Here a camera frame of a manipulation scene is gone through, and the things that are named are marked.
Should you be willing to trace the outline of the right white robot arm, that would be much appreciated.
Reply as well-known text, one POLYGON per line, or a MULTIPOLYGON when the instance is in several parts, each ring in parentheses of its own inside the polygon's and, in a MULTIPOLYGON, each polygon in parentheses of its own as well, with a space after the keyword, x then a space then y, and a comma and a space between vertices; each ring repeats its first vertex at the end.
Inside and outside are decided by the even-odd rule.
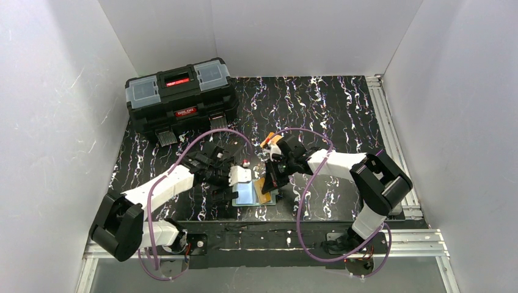
POLYGON ((363 208, 345 236, 324 244, 338 252, 351 251, 368 239, 412 190, 410 178, 384 151, 339 153, 317 146, 307 148, 295 136, 270 135, 261 143, 269 154, 261 194, 277 190, 295 173, 329 175, 353 181, 363 208))

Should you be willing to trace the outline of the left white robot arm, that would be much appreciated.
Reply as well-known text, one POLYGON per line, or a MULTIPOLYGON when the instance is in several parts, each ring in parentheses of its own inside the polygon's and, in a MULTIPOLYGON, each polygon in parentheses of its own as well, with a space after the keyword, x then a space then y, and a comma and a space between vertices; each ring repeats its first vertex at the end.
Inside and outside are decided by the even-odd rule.
POLYGON ((237 184, 249 183, 248 164, 239 164, 223 148, 207 143, 200 151, 184 154, 167 170, 139 187, 108 190, 89 229, 89 239, 122 262, 142 248, 159 246, 171 253, 188 249, 188 231, 174 220, 151 220, 152 213, 174 196, 199 184, 212 187, 216 203, 238 197, 237 184))

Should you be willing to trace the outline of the mint green card holder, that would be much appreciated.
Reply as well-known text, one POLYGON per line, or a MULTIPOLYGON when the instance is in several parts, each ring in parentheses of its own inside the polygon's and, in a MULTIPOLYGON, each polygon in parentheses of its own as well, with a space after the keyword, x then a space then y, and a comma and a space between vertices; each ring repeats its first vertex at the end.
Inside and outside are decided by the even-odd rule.
POLYGON ((254 187, 255 180, 249 183, 238 183, 233 186, 232 191, 238 193, 238 197, 232 199, 233 207, 251 207, 251 206, 274 206, 279 194, 278 190, 273 190, 270 195, 271 199, 265 203, 260 203, 260 199, 254 187))

